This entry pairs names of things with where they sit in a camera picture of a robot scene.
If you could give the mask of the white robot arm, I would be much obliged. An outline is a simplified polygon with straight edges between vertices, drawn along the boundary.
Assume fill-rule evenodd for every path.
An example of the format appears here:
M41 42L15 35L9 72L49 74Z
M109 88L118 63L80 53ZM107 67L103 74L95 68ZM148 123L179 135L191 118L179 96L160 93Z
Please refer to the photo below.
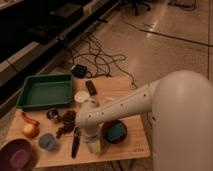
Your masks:
M213 83L176 71L129 95L78 112L76 125L91 134L100 123L150 112L153 171L213 171Z

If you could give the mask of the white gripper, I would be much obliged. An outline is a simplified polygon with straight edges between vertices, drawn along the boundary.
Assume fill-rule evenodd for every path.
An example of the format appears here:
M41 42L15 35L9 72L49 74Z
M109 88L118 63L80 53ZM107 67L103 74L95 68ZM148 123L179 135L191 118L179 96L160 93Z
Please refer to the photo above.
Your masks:
M83 130L83 137L84 137L84 142L89 143L88 147L91 153L94 155L100 155L101 154L101 143L99 141L100 139L100 130L89 130L89 129L84 129Z

